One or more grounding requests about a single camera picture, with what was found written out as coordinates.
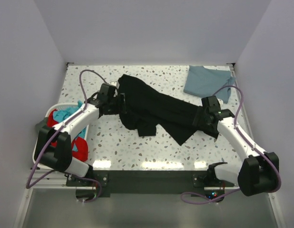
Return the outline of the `turquoise t-shirt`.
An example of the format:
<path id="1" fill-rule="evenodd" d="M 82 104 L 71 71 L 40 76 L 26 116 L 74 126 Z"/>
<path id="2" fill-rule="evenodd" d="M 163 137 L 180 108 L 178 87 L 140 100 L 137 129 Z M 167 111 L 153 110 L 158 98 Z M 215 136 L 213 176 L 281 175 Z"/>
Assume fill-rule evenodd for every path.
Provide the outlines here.
<path id="1" fill-rule="evenodd" d="M 83 102 L 81 102 L 80 100 L 78 100 L 78 104 L 77 106 L 70 106 L 70 107 L 66 107 L 60 110 L 54 109 L 51 113 L 50 116 L 52 116 L 52 120 L 53 120 L 53 124 L 56 125 L 64 120 L 66 120 L 67 118 L 69 118 L 72 114 L 74 114 L 81 106 L 83 105 Z M 74 152 L 78 152 L 79 151 L 79 146 L 76 145 L 76 142 L 78 140 L 78 138 L 81 139 L 85 139 L 85 135 L 86 135 L 86 128 L 84 128 L 76 137 L 75 137 L 75 142 L 73 145 L 73 151 Z"/>

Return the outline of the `dark grey t-shirt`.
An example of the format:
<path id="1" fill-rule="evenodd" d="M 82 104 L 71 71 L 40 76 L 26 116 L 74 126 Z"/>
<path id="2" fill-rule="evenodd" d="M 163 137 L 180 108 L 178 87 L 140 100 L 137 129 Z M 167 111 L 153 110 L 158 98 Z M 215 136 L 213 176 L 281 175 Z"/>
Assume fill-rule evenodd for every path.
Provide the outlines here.
<path id="1" fill-rule="evenodd" d="M 35 124 L 35 132 L 39 133 L 39 131 L 42 127 L 47 126 L 47 123 L 48 123 L 48 118 L 45 117 L 43 120 L 41 120 L 40 122 Z"/>

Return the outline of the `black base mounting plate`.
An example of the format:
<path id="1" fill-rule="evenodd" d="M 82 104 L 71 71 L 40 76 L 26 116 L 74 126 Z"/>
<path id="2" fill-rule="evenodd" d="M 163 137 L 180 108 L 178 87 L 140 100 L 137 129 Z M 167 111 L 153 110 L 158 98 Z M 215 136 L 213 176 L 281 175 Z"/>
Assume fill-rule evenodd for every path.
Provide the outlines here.
<path id="1" fill-rule="evenodd" d="M 181 194 L 205 189 L 234 187 L 227 181 L 207 180 L 207 171 L 94 171 L 94 179 L 102 186 L 101 197 L 112 194 Z"/>

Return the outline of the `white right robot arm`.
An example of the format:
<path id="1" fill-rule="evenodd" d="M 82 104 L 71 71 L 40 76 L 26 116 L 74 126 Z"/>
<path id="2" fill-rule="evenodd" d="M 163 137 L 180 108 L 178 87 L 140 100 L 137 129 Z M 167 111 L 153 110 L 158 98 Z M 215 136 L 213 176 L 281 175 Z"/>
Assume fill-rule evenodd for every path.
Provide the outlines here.
<path id="1" fill-rule="evenodd" d="M 203 178 L 205 184 L 227 181 L 239 187 L 246 196 L 263 192 L 275 192 L 282 181 L 279 174 L 279 158 L 274 152 L 266 152 L 243 132 L 236 114 L 221 109 L 216 96 L 202 98 L 201 124 L 225 137 L 236 150 L 242 164 L 227 162 L 210 164 Z"/>

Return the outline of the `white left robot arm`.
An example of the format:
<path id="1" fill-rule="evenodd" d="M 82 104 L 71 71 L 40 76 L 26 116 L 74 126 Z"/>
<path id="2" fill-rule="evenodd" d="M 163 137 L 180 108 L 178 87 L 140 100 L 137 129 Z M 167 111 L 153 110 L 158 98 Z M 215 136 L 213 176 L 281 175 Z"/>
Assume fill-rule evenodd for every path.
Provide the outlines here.
<path id="1" fill-rule="evenodd" d="M 41 127 L 33 154 L 34 166 L 92 178 L 92 166 L 72 155 L 72 142 L 92 121 L 103 115 L 118 114 L 123 103 L 118 87 L 117 81 L 103 83 L 100 90 L 66 120 Z"/>

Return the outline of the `black t-shirt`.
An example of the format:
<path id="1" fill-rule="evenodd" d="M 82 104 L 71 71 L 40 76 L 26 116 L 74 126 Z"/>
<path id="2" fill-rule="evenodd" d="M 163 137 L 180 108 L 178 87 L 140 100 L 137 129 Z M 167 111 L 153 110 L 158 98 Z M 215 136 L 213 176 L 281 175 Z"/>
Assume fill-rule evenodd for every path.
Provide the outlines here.
<path id="1" fill-rule="evenodd" d="M 119 113 L 122 124 L 137 130 L 140 137 L 155 136 L 157 125 L 182 145 L 195 132 L 217 138 L 217 129 L 204 121 L 203 108 L 160 93 L 144 81 L 128 75 L 118 79 L 118 91 L 124 95 L 125 111 Z"/>

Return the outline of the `folded grey-blue t-shirt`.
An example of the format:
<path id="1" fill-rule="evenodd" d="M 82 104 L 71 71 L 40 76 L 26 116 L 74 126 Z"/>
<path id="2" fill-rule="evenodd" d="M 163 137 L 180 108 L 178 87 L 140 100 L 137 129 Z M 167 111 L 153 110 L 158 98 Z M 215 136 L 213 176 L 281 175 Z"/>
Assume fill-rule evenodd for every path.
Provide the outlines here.
<path id="1" fill-rule="evenodd" d="M 230 86 L 234 83 L 235 78 L 230 71 L 190 66 L 184 92 L 200 98 L 216 95 L 227 104 L 231 95 Z"/>

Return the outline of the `red t-shirt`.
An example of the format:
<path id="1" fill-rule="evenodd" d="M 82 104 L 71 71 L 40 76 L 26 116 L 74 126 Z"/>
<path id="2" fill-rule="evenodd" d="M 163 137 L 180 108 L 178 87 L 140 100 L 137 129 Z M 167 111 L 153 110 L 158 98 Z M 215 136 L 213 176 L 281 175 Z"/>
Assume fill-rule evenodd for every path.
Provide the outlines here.
<path id="1" fill-rule="evenodd" d="M 54 125 L 66 120 L 77 111 L 76 107 L 69 107 L 63 110 L 54 109 L 50 112 L 47 120 L 47 126 L 53 127 Z M 88 144 L 85 140 L 86 128 L 83 129 L 72 141 L 72 156 L 82 162 L 88 160 Z"/>

